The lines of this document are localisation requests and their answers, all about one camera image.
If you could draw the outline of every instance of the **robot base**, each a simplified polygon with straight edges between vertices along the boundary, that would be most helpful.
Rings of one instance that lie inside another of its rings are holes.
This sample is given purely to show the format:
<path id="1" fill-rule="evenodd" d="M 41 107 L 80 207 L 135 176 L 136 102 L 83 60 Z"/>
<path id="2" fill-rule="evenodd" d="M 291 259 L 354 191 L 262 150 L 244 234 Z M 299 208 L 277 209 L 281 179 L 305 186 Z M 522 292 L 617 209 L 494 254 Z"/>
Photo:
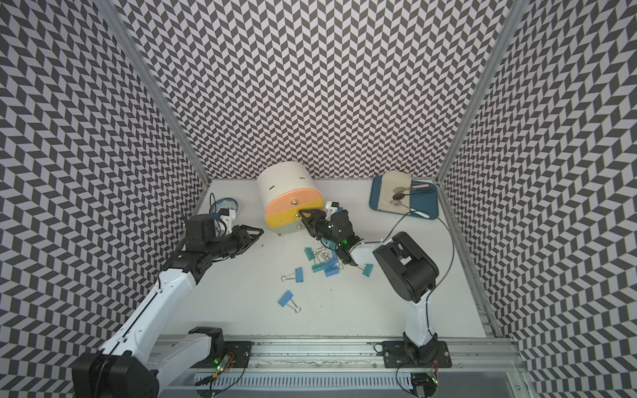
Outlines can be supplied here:
<path id="1" fill-rule="evenodd" d="M 419 360 L 413 360 L 413 347 L 406 350 L 405 340 L 383 341 L 381 345 L 383 346 L 385 368 L 395 369 L 399 366 L 407 366 L 405 364 L 410 364 L 410 367 L 427 368 L 433 366 L 436 359 L 438 359 L 439 369 L 451 367 L 451 356 L 449 355 L 447 343 L 437 339 L 432 339 L 430 343 L 432 343 L 431 347 L 427 347 L 427 345 L 421 347 L 420 351 L 422 351 L 422 355 Z"/>

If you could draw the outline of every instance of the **blue tray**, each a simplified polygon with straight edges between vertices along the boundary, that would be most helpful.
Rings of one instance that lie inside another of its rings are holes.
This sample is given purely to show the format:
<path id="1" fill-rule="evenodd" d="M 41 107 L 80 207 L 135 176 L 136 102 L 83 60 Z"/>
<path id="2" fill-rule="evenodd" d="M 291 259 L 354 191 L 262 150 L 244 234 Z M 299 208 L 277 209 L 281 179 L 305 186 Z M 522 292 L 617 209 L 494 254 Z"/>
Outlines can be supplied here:
<path id="1" fill-rule="evenodd" d="M 393 213 L 393 211 L 378 210 L 378 196 L 380 195 L 380 183 L 382 178 L 383 178 L 382 176 L 374 177 L 374 180 L 371 183 L 371 193 L 369 195 L 369 207 L 372 210 L 382 211 L 384 213 Z M 425 194 L 413 195 L 410 198 L 409 204 L 412 207 L 412 209 L 422 211 L 423 213 L 427 213 L 431 218 L 424 218 L 414 213 L 410 213 L 409 217 L 423 218 L 425 220 L 435 220 L 436 218 L 438 218 L 438 187 L 426 181 L 412 181 L 412 187 L 415 187 L 421 184 L 429 184 L 430 187 L 433 187 L 434 192 L 427 192 Z"/>

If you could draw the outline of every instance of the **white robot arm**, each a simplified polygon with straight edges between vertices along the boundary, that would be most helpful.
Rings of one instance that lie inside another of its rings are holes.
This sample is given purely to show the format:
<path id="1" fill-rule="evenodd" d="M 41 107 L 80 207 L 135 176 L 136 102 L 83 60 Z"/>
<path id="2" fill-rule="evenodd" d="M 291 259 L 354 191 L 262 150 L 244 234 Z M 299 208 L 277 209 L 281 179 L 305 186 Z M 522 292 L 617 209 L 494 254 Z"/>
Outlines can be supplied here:
<path id="1" fill-rule="evenodd" d="M 396 293 L 405 300 L 405 354 L 413 364 L 429 364 L 438 351 L 438 339 L 429 323 L 429 294 L 435 288 L 436 264 L 405 232 L 384 242 L 364 242 L 354 234 L 346 210 L 334 212 L 330 220 L 318 209 L 301 210 L 299 214 L 310 234 L 317 239 L 329 237 L 337 246 L 338 257 L 347 264 L 377 264 L 383 269 Z M 77 398 L 155 398 L 193 364 L 206 358 L 223 358 L 221 329 L 198 327 L 149 360 L 159 334 L 213 262 L 242 254 L 263 234 L 262 229 L 240 225 L 231 233 L 217 236 L 218 220 L 213 215 L 190 218 L 185 241 L 162 266 L 157 282 L 131 317 L 98 352 L 83 353 L 73 362 Z"/>
<path id="2" fill-rule="evenodd" d="M 215 261 L 242 254 L 263 234 L 262 229 L 238 225 L 217 236 L 218 220 L 213 215 L 196 215 L 186 221 L 186 238 L 161 267 L 157 282 L 126 323 L 98 352 L 85 352 L 72 363 L 77 398 L 154 398 L 193 364 L 208 357 L 223 359 L 222 330 L 198 327 L 149 360 L 159 334 L 206 270 Z"/>

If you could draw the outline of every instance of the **black mounting plate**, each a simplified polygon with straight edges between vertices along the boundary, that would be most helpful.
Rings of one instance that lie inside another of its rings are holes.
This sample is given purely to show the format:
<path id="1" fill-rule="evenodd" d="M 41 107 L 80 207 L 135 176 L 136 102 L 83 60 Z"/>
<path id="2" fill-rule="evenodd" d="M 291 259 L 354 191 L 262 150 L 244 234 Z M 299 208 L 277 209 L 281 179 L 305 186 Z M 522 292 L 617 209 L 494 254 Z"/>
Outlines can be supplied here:
<path id="1" fill-rule="evenodd" d="M 404 351 L 404 341 L 383 341 L 381 345 L 383 346 L 383 359 L 385 360 L 385 368 L 395 369 L 399 366 L 406 366 L 405 363 L 409 363 L 407 355 Z M 446 342 L 438 340 L 438 352 L 434 359 L 438 359 L 439 369 L 451 367 L 451 355 L 449 354 L 449 348 L 447 347 Z M 409 366 L 423 368 L 432 367 L 434 364 L 434 359 L 432 359 L 430 363 L 425 365 L 410 364 Z"/>
<path id="2" fill-rule="evenodd" d="M 250 352 L 252 351 L 252 342 L 251 341 L 226 341 L 225 347 L 228 352 L 234 354 L 233 368 L 241 369 L 244 367 L 248 367 L 248 362 L 250 361 Z M 211 368 L 217 367 L 216 364 L 213 363 L 213 359 L 210 356 L 205 358 L 202 361 L 197 362 L 192 367 L 198 368 Z"/>

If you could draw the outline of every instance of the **beige cloth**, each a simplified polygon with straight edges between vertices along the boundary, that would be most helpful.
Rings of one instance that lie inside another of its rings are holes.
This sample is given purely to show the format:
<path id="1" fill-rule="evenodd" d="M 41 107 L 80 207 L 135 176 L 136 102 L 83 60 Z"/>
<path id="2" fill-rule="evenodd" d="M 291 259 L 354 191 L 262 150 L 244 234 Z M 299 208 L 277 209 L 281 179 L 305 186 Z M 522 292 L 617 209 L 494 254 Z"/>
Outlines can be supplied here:
<path id="1" fill-rule="evenodd" d="M 391 213 L 405 214 L 409 211 L 409 196 L 401 199 L 404 206 L 395 206 L 391 204 L 394 197 L 394 189 L 398 187 L 411 187 L 412 176 L 401 171 L 391 170 L 383 174 L 380 184 L 380 194 L 378 195 L 378 209 L 389 211 Z"/>

